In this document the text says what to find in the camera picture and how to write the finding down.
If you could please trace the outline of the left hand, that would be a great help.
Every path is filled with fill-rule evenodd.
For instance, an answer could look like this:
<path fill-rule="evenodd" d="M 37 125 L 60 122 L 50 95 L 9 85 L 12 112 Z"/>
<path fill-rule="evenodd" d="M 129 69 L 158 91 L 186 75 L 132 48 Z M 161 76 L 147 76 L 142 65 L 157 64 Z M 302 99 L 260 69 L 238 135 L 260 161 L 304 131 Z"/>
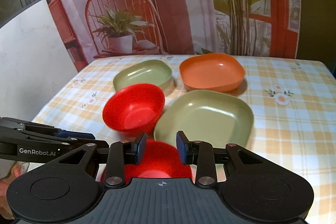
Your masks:
<path fill-rule="evenodd" d="M 1 180 L 0 180 L 0 196 L 1 196 L 1 217 L 4 219 L 14 219 L 13 213 L 7 202 L 7 190 L 9 185 L 19 176 L 25 174 L 29 170 L 30 163 L 22 161 L 13 161 L 1 159 Z"/>

